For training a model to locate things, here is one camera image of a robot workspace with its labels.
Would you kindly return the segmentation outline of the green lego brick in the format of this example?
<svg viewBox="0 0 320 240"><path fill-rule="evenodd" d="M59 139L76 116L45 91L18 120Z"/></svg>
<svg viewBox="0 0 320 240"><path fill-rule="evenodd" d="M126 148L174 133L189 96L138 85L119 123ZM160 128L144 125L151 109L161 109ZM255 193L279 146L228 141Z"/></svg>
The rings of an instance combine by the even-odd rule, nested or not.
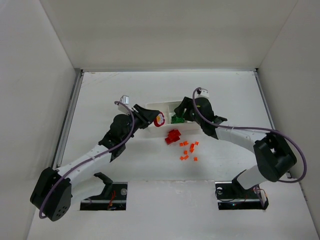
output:
<svg viewBox="0 0 320 240"><path fill-rule="evenodd" d="M178 117L176 114L174 114L171 117L170 123L171 124L183 124L183 123L185 123L185 119L183 117Z"/></svg>

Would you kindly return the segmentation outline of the white three-compartment container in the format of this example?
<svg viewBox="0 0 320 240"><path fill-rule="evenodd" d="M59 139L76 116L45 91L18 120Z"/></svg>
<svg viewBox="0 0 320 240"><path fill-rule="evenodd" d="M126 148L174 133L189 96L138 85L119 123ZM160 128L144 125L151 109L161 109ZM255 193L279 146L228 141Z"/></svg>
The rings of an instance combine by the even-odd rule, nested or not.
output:
<svg viewBox="0 0 320 240"><path fill-rule="evenodd" d="M155 102L147 103L145 105L146 109L149 110L159 110L164 115L165 123L164 125L157 127L154 124L150 125L147 130L151 134L165 135L171 130L179 130L180 132L185 131L197 131L200 126L196 122L186 121L184 123L171 123L171 119L174 116L174 109L177 108L181 103L180 101L169 101L169 102Z"/></svg>

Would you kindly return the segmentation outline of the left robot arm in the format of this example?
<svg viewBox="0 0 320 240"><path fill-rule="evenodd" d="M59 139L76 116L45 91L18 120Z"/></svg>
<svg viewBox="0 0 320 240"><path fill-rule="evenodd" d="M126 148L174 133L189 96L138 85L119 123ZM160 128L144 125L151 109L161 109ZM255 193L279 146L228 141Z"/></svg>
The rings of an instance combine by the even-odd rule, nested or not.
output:
<svg viewBox="0 0 320 240"><path fill-rule="evenodd" d="M113 118L109 130L90 151L67 165L47 167L41 172L30 196L40 219L55 222L75 202L109 193L113 182L100 169L119 157L135 132L148 128L161 113L137 104L132 109L119 101L115 104L121 114Z"/></svg>

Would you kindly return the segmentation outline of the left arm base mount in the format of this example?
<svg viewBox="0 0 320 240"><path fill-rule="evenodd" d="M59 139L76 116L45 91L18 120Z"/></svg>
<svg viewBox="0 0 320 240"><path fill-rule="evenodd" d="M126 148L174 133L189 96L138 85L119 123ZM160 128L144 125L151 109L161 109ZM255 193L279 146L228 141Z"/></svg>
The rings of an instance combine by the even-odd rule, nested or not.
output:
<svg viewBox="0 0 320 240"><path fill-rule="evenodd" d="M96 179L104 184L100 194L90 196L80 203L80 211L125 211L127 208L128 182L113 182L99 172Z"/></svg>

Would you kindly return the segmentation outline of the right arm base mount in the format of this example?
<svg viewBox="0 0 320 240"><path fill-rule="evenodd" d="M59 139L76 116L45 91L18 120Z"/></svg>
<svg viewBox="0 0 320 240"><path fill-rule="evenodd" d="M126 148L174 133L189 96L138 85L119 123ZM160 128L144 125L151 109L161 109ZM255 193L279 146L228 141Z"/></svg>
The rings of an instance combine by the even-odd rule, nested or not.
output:
<svg viewBox="0 0 320 240"><path fill-rule="evenodd" d="M244 189L237 180L215 182L215 197L219 210L263 210L269 206L269 199L260 185Z"/></svg>

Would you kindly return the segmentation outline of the green red lego block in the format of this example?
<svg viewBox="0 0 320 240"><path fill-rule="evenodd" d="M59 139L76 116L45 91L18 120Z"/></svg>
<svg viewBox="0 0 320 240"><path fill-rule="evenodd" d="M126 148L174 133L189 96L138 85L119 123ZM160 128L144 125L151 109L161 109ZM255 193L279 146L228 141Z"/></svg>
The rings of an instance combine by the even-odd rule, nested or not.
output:
<svg viewBox="0 0 320 240"><path fill-rule="evenodd" d="M159 128L166 123L165 116L162 112L160 112L153 121L153 124Z"/></svg>

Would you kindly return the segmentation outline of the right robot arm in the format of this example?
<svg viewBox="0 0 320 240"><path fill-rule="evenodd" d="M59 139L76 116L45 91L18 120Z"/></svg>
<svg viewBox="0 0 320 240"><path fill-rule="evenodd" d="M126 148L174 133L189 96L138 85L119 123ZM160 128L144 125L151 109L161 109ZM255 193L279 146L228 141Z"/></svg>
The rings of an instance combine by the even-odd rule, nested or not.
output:
<svg viewBox="0 0 320 240"><path fill-rule="evenodd" d="M279 134L222 127L221 124L228 119L215 115L205 97L195 100L184 97L174 113L186 121L196 122L207 136L233 143L254 154L256 165L242 171L231 181L236 192L247 191L266 181L277 182L297 163L292 149Z"/></svg>

